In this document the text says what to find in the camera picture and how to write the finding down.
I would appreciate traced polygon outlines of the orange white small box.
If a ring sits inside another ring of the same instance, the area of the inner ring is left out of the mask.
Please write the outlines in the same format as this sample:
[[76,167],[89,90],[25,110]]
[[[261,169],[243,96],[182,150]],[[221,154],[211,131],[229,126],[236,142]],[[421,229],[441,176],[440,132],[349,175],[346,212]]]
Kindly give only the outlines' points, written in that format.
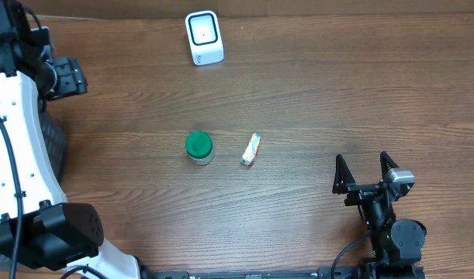
[[255,160],[258,154],[260,143],[261,143],[261,136],[258,133],[253,133],[240,159],[240,162],[243,165],[250,166],[253,163],[253,161]]

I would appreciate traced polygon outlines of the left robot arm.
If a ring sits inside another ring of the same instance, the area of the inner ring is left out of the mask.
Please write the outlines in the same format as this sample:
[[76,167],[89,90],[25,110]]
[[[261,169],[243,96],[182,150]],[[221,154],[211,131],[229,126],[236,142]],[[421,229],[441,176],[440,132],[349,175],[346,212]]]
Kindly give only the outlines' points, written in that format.
[[67,138],[47,106],[84,94],[87,81],[77,60],[53,50],[30,8],[0,0],[0,270],[147,278],[137,257],[105,238],[95,208],[70,203],[61,188]]

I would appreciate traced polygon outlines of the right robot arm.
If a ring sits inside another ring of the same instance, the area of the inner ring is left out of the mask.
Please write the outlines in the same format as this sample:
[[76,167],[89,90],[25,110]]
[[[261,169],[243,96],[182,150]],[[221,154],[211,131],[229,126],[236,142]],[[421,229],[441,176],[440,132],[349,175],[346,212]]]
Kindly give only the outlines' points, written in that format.
[[[366,224],[365,236],[347,245],[334,259],[331,278],[424,278],[417,267],[427,235],[417,220],[398,219],[393,203],[405,197],[415,184],[415,175],[399,167],[385,151],[380,153],[382,178],[374,184],[358,185],[342,155],[336,156],[332,192],[345,195],[344,204],[355,206]],[[339,267],[340,259],[353,247],[369,240],[371,258],[359,260],[355,267]]]

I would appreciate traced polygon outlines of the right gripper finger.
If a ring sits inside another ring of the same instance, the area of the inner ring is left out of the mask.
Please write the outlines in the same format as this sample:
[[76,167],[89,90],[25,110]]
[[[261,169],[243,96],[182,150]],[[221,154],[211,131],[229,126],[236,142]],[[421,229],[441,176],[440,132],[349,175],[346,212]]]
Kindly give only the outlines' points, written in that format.
[[382,178],[385,178],[389,170],[391,170],[392,168],[399,167],[386,151],[382,151],[380,153],[380,164],[381,164]]
[[345,159],[341,154],[338,154],[335,158],[335,176],[332,193],[338,195],[347,194],[355,186],[355,179],[348,169]]

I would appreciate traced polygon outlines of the green lid jar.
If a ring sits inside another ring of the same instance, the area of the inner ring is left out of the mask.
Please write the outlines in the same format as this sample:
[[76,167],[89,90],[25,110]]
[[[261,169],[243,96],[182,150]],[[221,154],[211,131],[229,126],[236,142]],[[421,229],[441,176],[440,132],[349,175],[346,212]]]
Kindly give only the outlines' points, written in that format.
[[207,165],[214,158],[213,141],[203,131],[190,133],[185,140],[185,149],[194,164]]

